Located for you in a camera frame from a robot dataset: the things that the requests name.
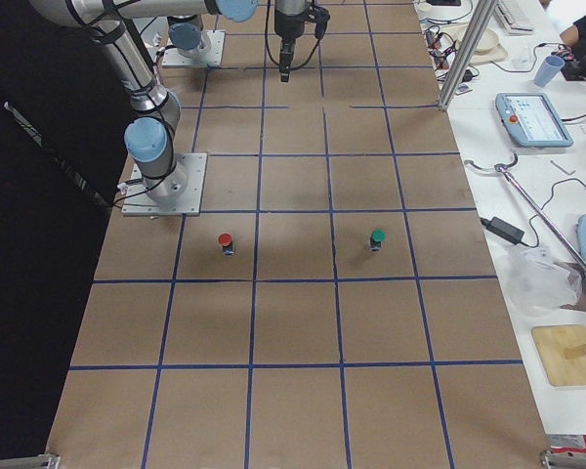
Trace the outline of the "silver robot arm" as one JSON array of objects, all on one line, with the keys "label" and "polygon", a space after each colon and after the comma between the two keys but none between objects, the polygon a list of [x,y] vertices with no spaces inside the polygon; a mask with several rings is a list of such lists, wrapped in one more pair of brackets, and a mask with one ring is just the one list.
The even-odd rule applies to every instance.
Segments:
[{"label": "silver robot arm", "polygon": [[167,22],[169,39],[182,56],[198,58],[211,50],[211,40],[204,31],[201,15],[169,16]]},{"label": "silver robot arm", "polygon": [[164,204],[186,189],[188,173],[174,152],[180,119],[177,96],[163,84],[155,62],[127,22],[145,17],[169,17],[169,37],[184,53],[203,45],[200,16],[220,15],[235,22],[255,14],[255,1],[34,1],[43,18],[59,26],[86,30],[115,69],[137,115],[124,133],[129,154],[141,171],[142,194]]}]

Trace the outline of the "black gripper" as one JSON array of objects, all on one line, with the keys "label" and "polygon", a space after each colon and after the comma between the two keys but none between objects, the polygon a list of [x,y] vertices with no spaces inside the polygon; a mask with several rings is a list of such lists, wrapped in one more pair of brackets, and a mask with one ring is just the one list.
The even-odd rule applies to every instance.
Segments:
[{"label": "black gripper", "polygon": [[280,81],[284,83],[287,83],[290,78],[293,42],[301,37],[305,30],[304,14],[306,11],[306,0],[275,1],[274,31],[283,41],[279,49],[278,70]]}]

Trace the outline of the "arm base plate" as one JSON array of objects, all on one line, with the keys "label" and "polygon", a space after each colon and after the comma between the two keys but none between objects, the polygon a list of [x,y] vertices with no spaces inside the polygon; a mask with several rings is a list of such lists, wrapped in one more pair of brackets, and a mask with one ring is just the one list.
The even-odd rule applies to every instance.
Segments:
[{"label": "arm base plate", "polygon": [[202,30],[170,33],[170,48],[164,52],[163,67],[219,67],[226,33],[223,30]]},{"label": "arm base plate", "polygon": [[124,216],[198,216],[201,209],[208,154],[176,153],[175,170],[159,186],[144,193],[141,170],[133,164],[126,199],[120,204]]}]

